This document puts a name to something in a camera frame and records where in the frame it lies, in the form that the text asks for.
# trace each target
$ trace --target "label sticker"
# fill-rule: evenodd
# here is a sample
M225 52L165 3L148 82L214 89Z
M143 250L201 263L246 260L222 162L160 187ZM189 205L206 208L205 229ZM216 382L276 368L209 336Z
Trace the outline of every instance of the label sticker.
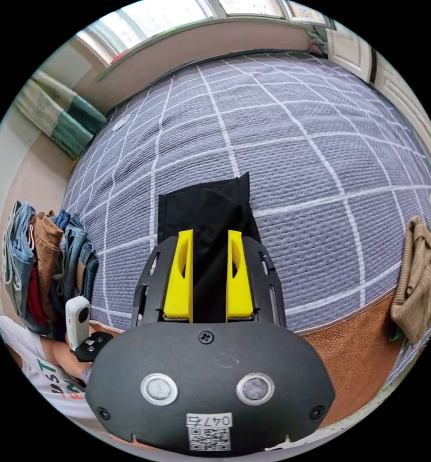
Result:
M122 128L128 121L130 117L130 114L127 114L125 117L123 117L122 119L120 119L114 126L113 126L113 131L116 131L116 130L119 130L120 128Z
M230 451L231 412L225 414L187 414L186 426L192 451Z

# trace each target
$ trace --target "bed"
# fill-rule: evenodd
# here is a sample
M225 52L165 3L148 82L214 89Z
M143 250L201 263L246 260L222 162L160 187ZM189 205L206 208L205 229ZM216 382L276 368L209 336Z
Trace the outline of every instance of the bed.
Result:
M114 108L72 173L64 208L80 213L100 260L92 319L129 328L159 194L245 172L295 332L395 287L406 222L431 224L427 150L350 72L303 52L188 66ZM430 333L403 346L386 383Z

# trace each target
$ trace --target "white door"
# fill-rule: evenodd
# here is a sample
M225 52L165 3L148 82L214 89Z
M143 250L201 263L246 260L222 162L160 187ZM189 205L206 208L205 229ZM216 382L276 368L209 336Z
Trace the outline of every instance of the white door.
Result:
M431 121L414 92L401 75L377 54L374 88L380 91L411 123L431 155Z
M335 22L336 30L327 29L328 58L368 83L371 76L371 47L358 35Z

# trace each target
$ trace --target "person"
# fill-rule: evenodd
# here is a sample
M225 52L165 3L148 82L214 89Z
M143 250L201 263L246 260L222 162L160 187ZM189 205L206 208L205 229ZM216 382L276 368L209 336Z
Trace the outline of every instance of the person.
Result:
M95 329L90 326L90 335ZM7 316L0 316L0 335L25 377L39 393L65 417L121 443L145 449L150 446L129 443L110 435L96 418L85 399L85 384L91 363L82 363L64 342L35 334Z

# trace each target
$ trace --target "brown floor mat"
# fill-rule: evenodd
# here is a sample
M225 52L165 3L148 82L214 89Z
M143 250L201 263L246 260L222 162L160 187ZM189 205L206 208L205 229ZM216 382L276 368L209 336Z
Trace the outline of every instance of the brown floor mat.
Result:
M303 335L326 365L336 399L321 427L349 417L379 392L402 347L389 340L390 307L395 291L357 315Z

